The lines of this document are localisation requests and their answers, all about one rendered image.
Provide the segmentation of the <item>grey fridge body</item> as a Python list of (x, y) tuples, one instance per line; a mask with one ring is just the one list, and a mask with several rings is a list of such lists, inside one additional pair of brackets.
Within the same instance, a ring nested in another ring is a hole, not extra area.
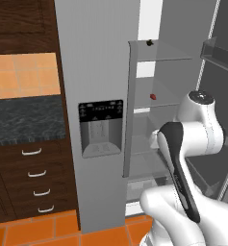
[[(218, 0), (163, 0), (158, 40), (184, 51), (190, 60), (137, 61), (137, 94), (167, 92), (181, 102), (198, 87), (203, 65), (203, 42), (212, 35)], [(139, 197), (149, 187), (169, 185), (165, 161), (149, 138), (164, 123), (171, 121), (178, 105), (136, 109), (134, 106), (130, 174), (127, 180), (126, 214), (141, 214)]]

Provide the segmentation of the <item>grey fridge door with dispenser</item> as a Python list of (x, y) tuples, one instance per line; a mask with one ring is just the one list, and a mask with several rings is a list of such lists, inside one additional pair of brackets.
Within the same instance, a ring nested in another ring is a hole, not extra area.
[(127, 100), (130, 40), (138, 37), (139, 0), (55, 0), (64, 90), (81, 232), (125, 222), (125, 154), (83, 157), (90, 129), (80, 125), (81, 103)]

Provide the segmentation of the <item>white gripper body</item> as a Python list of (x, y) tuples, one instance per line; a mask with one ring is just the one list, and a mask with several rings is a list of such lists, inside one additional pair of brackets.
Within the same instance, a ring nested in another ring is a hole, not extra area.
[(149, 144), (150, 144), (151, 149), (158, 149), (159, 148), (158, 132), (159, 132), (158, 130), (155, 130), (149, 138)]

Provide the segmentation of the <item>dark wooden wall cupboard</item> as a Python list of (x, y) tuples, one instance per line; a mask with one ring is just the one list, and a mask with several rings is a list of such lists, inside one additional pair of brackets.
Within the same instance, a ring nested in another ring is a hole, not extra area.
[(54, 0), (0, 0), (0, 55), (57, 52)]

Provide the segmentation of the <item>clear fridge door bin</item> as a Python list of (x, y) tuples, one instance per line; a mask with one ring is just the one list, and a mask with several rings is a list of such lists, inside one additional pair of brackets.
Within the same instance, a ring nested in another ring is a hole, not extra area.
[(203, 42), (200, 58), (228, 71), (228, 50), (216, 45), (216, 38)]

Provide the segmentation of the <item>glass fridge shelf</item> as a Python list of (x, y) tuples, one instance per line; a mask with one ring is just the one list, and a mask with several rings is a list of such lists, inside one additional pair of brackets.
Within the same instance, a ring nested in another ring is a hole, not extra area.
[(162, 62), (190, 60), (191, 56), (184, 51), (166, 44), (158, 39), (152, 39), (153, 45), (148, 46), (147, 40), (138, 41), (138, 61), (139, 62)]
[(143, 94), (137, 94), (135, 97), (135, 108), (153, 108), (161, 106), (171, 106), (176, 105), (180, 100), (172, 93), (161, 92), (155, 93), (156, 99), (150, 97), (149, 92), (144, 92)]

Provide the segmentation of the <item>dark wooden drawer front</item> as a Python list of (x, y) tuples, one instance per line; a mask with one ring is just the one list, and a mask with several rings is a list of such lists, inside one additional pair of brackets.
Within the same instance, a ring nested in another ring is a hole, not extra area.
[[(40, 173), (46, 170), (46, 175), (37, 178), (29, 178), (27, 173)], [(0, 165), (0, 172), (5, 182), (10, 184), (26, 183), (33, 181), (57, 180), (65, 178), (71, 173), (71, 169), (63, 162), (16, 162)]]
[[(21, 154), (22, 150), (24, 152), (33, 152), (39, 148), (42, 148), (39, 155), (22, 156)], [(0, 163), (29, 160), (52, 160), (67, 157), (69, 150), (69, 145), (64, 139), (0, 146)]]
[[(33, 192), (45, 192), (50, 188), (50, 193), (46, 196), (35, 197)], [(17, 184), (7, 187), (8, 193), (13, 201), (30, 201), (48, 197), (58, 197), (68, 195), (70, 187), (63, 182)]]
[[(52, 206), (55, 206), (54, 209), (47, 213), (39, 213), (38, 208), (49, 209)], [(25, 219), (29, 217), (38, 217), (42, 215), (52, 214), (56, 212), (62, 212), (66, 210), (74, 209), (73, 205), (66, 199), (55, 199), (41, 201), (38, 203), (26, 203), (23, 205), (16, 206), (14, 208), (13, 214), (7, 217), (8, 221), (14, 221), (18, 219)]]

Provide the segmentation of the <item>grey open fridge door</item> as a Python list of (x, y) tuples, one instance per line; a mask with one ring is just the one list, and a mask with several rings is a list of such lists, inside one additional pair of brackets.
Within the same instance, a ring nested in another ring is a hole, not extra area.
[[(228, 50), (228, 0), (220, 0), (212, 37), (218, 47)], [(228, 71), (206, 61), (199, 88), (215, 97), (215, 114), (228, 131)], [(188, 161), (206, 182), (197, 182), (203, 193), (228, 203), (228, 139), (227, 146), (218, 154)]]

